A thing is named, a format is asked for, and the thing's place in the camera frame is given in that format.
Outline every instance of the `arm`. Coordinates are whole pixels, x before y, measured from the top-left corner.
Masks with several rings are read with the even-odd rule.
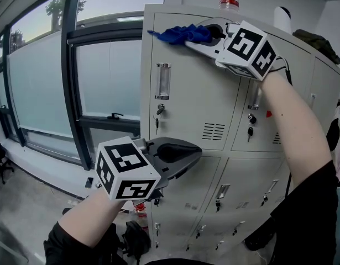
[[[268,74],[261,89],[273,113],[297,186],[332,159],[326,137],[310,107],[280,74]]]
[[[94,248],[103,237],[125,201],[111,201],[103,188],[68,211],[59,225],[82,244]]]

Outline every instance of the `floor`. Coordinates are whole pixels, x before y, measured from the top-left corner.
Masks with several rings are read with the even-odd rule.
[[[29,264],[41,265],[45,263],[43,241],[61,218],[63,209],[71,208],[80,201],[37,181],[17,166],[14,169],[14,173],[6,172],[5,185],[0,180],[0,227],[9,231],[20,244]],[[128,220],[129,214],[118,214],[114,221],[118,234],[125,232],[125,222]],[[240,244],[220,258],[205,252],[169,253],[158,248],[145,254],[140,264],[164,258],[188,258],[217,265],[264,265],[269,263],[267,256],[271,254],[271,248],[272,246],[258,254],[248,251]],[[127,258],[126,261],[131,265],[136,264],[132,258]]]

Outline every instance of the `black sleeve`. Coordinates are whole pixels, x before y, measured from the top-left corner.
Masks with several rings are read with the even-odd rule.
[[[336,149],[336,146],[339,140],[338,119],[334,119],[333,122],[331,122],[326,138],[327,138],[329,150],[333,151],[334,149]]]
[[[55,264],[95,264],[95,254],[91,248],[70,236],[58,223],[44,241],[46,265]]]
[[[274,264],[333,264],[337,184],[331,161],[303,181],[272,212],[276,224]]]

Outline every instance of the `cable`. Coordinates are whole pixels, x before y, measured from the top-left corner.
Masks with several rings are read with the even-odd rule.
[[[277,60],[283,60],[284,63],[285,63],[285,66],[287,67],[287,70],[288,70],[288,71],[290,70],[289,64],[288,64],[288,62],[287,62],[287,60],[286,60],[285,58],[283,58],[283,57],[281,57],[281,56],[278,56]]]
[[[285,190],[285,199],[287,198],[287,195],[289,194],[289,188],[291,183],[291,173],[289,173],[289,179],[287,180],[286,190]]]
[[[274,70],[270,70],[269,72],[272,73],[272,72],[280,71],[282,68],[286,68],[286,66],[283,66],[283,67],[280,67],[280,68],[276,68]]]
[[[286,73],[286,78],[287,78],[287,81],[290,83],[290,85],[292,86],[292,80],[291,80],[291,73],[290,73],[290,68],[289,68],[289,63],[287,62],[286,59],[284,59],[283,57],[281,56],[278,56],[277,60],[283,60],[284,63],[285,63],[285,73]],[[285,189],[285,198],[287,198],[287,196],[289,195],[289,188],[290,188],[290,183],[291,183],[291,173],[289,173],[289,179],[287,180],[287,185],[286,185],[286,189]],[[273,254],[271,255],[271,259],[269,261],[269,265],[272,265],[274,263],[274,259],[275,259],[275,250],[276,250],[276,242],[275,242],[275,245],[274,245],[274,249],[273,249]]]

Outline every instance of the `metal locker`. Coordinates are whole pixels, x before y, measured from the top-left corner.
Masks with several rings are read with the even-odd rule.
[[[163,32],[176,25],[197,24],[206,17],[155,14],[154,30]],[[155,99],[158,80],[170,74],[169,99]],[[203,149],[222,150],[225,145],[238,94],[240,77],[217,67],[213,60],[184,46],[153,38],[150,89],[150,138],[175,137]],[[156,112],[159,105],[164,110]],[[155,118],[159,118],[156,128]]]
[[[198,213],[207,195],[219,157],[202,156],[200,161],[179,179],[172,179],[163,189],[163,196],[158,201],[159,209]]]
[[[250,110],[247,108],[250,100],[250,92],[254,86],[254,81],[250,81],[248,95],[232,150],[282,152],[274,116],[270,114],[265,98],[261,98],[260,108],[258,110]],[[257,121],[255,124],[250,124],[249,114],[253,114],[256,117]],[[247,132],[249,127],[253,128],[253,135],[248,139]]]
[[[221,245],[232,246],[238,244],[244,238],[246,230],[245,215],[206,215],[203,216],[195,227],[188,245],[191,248],[206,248],[216,250]]]
[[[206,213],[259,208],[281,162],[280,158],[230,158]]]
[[[307,99],[305,95],[306,89],[309,85],[309,76],[311,75],[310,66],[301,66],[300,64],[309,64],[311,54],[291,43],[287,43],[281,38],[277,38],[273,35],[269,35],[269,38],[273,41],[279,54],[287,58],[293,87],[302,98]],[[275,68],[280,68],[282,66],[284,66],[284,62],[282,60],[274,63]],[[285,69],[281,70],[280,73],[283,77],[286,77]],[[254,81],[250,81],[245,106],[232,150],[282,152],[283,150],[280,144],[279,133],[275,125],[274,115],[271,114],[264,96],[260,97],[261,100],[258,110],[248,109],[248,105],[254,91],[253,88]],[[256,117],[257,121],[255,124],[250,125],[253,128],[253,136],[251,136],[248,141],[248,115],[251,113]]]
[[[327,133],[334,116],[334,110],[331,107],[337,106],[339,95],[336,91],[339,90],[340,75],[320,59],[316,58],[309,104],[325,133]]]
[[[195,215],[179,214],[175,211],[154,209],[153,218],[153,246],[161,248],[182,248],[186,245],[192,227],[195,223]]]

